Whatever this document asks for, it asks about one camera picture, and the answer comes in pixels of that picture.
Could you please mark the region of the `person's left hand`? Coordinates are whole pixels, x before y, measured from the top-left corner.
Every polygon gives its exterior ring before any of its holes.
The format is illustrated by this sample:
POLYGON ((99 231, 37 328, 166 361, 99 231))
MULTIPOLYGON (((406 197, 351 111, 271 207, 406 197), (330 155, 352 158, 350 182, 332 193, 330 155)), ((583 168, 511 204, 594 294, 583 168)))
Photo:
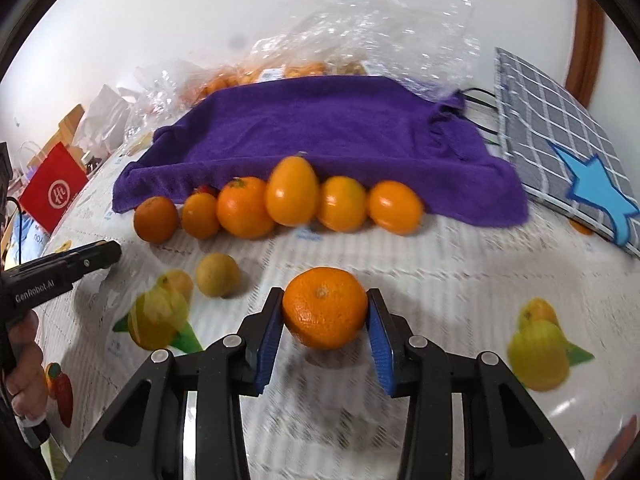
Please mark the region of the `person's left hand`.
POLYGON ((14 413, 29 420, 36 420, 46 412, 48 400, 43 354, 36 343, 38 324, 38 316, 30 311, 9 331, 10 343, 17 346, 20 356, 6 378, 6 390, 11 396, 14 413))

